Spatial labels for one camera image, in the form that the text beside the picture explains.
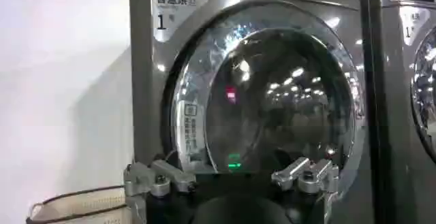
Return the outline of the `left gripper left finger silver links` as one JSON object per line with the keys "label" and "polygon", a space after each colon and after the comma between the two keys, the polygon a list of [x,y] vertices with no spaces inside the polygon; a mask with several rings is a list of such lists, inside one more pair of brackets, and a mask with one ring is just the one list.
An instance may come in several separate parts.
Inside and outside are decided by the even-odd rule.
{"label": "left gripper left finger silver links", "polygon": [[171,165],[164,159],[150,165],[133,162],[123,170],[125,203],[133,223],[146,223],[146,197],[163,198],[172,192],[191,193],[197,185],[196,175]]}

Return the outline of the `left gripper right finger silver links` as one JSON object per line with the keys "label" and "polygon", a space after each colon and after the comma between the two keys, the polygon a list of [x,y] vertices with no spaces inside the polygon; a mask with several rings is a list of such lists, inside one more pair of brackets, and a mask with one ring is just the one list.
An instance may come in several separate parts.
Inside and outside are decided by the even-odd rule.
{"label": "left gripper right finger silver links", "polygon": [[273,172],[271,183],[283,196],[291,223],[329,224],[332,206],[339,196],[339,167],[329,159],[313,163],[300,157],[285,169]]}

